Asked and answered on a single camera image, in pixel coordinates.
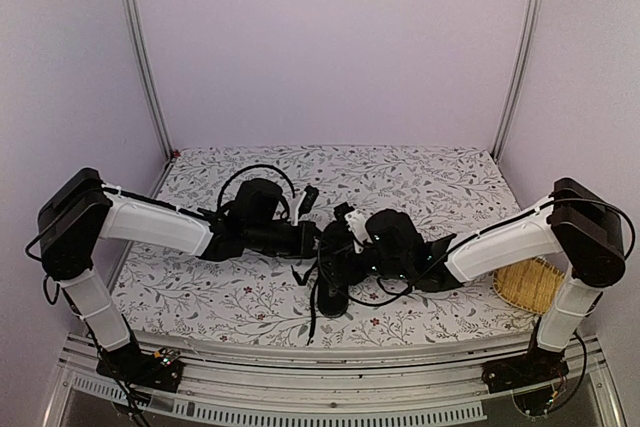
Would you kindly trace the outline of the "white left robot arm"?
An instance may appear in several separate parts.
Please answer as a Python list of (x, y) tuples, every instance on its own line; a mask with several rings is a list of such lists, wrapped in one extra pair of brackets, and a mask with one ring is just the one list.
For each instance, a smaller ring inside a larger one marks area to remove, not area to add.
[(319, 195), (305, 187), (287, 200), (273, 181), (241, 183), (229, 202), (212, 210), (189, 210), (105, 183), (83, 168), (37, 214), (31, 244), (35, 259), (76, 308), (111, 366), (128, 381), (148, 373), (148, 359), (132, 345), (135, 337), (94, 271), (93, 253), (103, 241), (167, 248), (208, 262), (238, 258), (247, 251), (270, 257), (310, 259), (320, 232), (304, 220)]

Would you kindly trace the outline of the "black canvas sneaker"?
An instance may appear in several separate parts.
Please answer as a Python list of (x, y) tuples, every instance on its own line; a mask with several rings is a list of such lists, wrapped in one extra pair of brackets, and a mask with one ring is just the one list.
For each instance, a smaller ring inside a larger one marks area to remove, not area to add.
[(329, 223), (320, 236), (316, 260), (325, 276), (320, 285), (318, 308), (327, 318), (341, 317), (347, 311), (353, 255), (354, 242), (346, 225), (340, 221)]

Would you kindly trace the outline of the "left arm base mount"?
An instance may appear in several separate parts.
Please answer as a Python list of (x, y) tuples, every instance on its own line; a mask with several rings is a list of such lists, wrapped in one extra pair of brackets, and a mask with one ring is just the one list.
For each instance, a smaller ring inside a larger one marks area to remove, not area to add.
[(170, 393), (176, 393), (184, 370), (181, 352), (162, 347), (154, 353), (144, 353), (136, 342), (99, 353), (96, 372), (99, 375)]

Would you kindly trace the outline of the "black shoelace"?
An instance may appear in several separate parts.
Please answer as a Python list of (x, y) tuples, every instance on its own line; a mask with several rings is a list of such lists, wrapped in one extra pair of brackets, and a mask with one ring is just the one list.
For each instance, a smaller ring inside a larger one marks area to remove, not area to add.
[(307, 346), (311, 345), (315, 337), (318, 322), (318, 296), (321, 282), (325, 280), (325, 276), (321, 268), (318, 266), (318, 262), (314, 262), (313, 265), (303, 275), (296, 271), (294, 267), (291, 267), (291, 273), (298, 286), (306, 286), (313, 271), (317, 272), (317, 276), (315, 281), (313, 282), (311, 293), (309, 296), (310, 324), (309, 334), (306, 341)]

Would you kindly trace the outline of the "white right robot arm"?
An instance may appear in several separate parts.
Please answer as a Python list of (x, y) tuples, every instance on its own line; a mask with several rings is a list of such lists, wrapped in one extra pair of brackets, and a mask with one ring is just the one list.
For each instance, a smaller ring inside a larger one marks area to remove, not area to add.
[(517, 374), (537, 383), (552, 371), (574, 331), (605, 289), (618, 283), (630, 253), (622, 227), (631, 220), (617, 207), (571, 178), (529, 208), (467, 234), (427, 241), (411, 217), (393, 209), (369, 217), (338, 206), (318, 241), (315, 298), (326, 317), (346, 313), (349, 289), (369, 276), (406, 282), (414, 290), (456, 290), (499, 268), (562, 254), (570, 269), (550, 309), (542, 315), (533, 348), (517, 362)]

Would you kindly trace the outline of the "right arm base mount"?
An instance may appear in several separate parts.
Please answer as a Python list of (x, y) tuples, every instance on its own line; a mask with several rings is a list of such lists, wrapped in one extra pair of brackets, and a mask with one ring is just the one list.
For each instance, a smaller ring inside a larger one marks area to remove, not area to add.
[(490, 393), (497, 393), (559, 380), (568, 373), (564, 351), (541, 348), (534, 332), (523, 354), (484, 363), (481, 380)]

